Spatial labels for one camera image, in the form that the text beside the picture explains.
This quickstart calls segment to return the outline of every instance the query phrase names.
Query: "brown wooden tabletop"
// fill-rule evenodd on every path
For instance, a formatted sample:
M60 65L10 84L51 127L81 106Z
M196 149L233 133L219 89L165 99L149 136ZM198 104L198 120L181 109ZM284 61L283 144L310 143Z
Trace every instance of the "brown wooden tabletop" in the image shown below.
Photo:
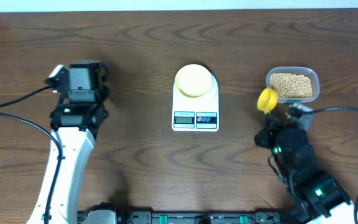
M88 161L78 208L100 202L155 210L290 208L291 197L253 137L267 72L306 66L321 85L314 108L358 106L357 10L65 12L0 14L0 103L43 87L58 64L93 59L111 70L109 118ZM176 72L203 63L220 91L217 133L171 129ZM57 96L0 111L49 126ZM316 115L319 164L355 200L358 114ZM0 118L0 223L24 223L37 201L49 140Z

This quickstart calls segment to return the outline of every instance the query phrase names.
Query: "clear plastic container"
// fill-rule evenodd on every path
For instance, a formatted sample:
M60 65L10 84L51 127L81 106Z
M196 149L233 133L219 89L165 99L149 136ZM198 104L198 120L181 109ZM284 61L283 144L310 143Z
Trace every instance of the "clear plastic container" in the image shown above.
M273 69L271 69L270 72L268 72L268 74L266 76L266 86L267 86L267 88L272 87L271 84L270 84L270 77L274 73L291 73L291 74L296 74L296 75L304 75L304 76L306 76L306 77L308 77L310 79L311 88L313 90L313 96L312 97L309 97L309 98L283 98L283 97L278 97L278 102L279 103L307 103L307 102L312 102L320 94L320 84L319 84L319 81L318 81L317 74L316 74L315 71L313 71L310 68L306 68L306 67L277 67L277 68L273 68Z

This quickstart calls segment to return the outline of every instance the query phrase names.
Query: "white wall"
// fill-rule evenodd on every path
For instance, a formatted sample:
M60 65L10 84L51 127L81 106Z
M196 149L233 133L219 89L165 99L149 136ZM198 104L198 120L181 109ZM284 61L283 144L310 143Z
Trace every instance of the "white wall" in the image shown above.
M0 12L313 9L358 7L358 0L0 0Z

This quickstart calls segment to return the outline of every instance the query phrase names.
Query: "white digital scale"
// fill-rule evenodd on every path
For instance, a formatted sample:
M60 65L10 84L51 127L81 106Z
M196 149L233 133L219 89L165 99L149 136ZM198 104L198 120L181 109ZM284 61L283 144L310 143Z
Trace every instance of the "white digital scale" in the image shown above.
M208 131L219 129L219 86L201 65L179 70L173 84L172 129Z

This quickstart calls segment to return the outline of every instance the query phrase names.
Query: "green connector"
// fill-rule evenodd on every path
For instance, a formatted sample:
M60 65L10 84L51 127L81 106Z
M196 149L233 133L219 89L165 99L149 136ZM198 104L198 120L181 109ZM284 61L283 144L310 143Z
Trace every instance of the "green connector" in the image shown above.
M247 216L240 216L240 224L248 224L248 217Z
M160 215L160 224L168 224L168 217L166 215Z

